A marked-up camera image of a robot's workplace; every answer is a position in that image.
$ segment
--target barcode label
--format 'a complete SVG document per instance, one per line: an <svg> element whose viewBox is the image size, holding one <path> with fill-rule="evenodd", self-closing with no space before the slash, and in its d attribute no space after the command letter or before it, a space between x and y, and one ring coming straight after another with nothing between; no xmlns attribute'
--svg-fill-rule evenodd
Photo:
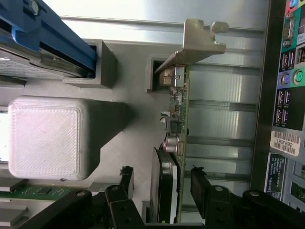
<svg viewBox="0 0 305 229"><path fill-rule="evenodd" d="M279 131L271 132L270 147L292 156L298 156L300 150L300 137Z"/></svg>
<svg viewBox="0 0 305 229"><path fill-rule="evenodd" d="M289 142L294 142L294 143L299 143L300 138L298 136L288 134L288 133L283 133L283 132L278 132L278 131L273 131L274 136L277 138L281 138L283 140L289 141Z"/></svg>

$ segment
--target ps/2 port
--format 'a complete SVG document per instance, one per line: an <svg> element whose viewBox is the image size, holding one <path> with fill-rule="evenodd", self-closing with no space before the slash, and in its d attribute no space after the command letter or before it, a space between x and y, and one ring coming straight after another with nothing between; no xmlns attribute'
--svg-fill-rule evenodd
<svg viewBox="0 0 305 229"><path fill-rule="evenodd" d="M290 75L288 73L284 73L281 77L281 84L283 86L287 85L290 81Z"/></svg>
<svg viewBox="0 0 305 229"><path fill-rule="evenodd" d="M296 70L292 75L292 82L294 84L299 84L303 79L303 72L301 70Z"/></svg>

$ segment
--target green ps/2 port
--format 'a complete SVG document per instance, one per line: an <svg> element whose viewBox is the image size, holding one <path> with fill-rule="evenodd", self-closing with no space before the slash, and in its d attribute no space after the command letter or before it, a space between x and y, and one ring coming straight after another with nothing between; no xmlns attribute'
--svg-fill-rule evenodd
<svg viewBox="0 0 305 229"><path fill-rule="evenodd" d="M292 75L292 82L294 84L299 84L303 79L303 72L301 70L296 70Z"/></svg>

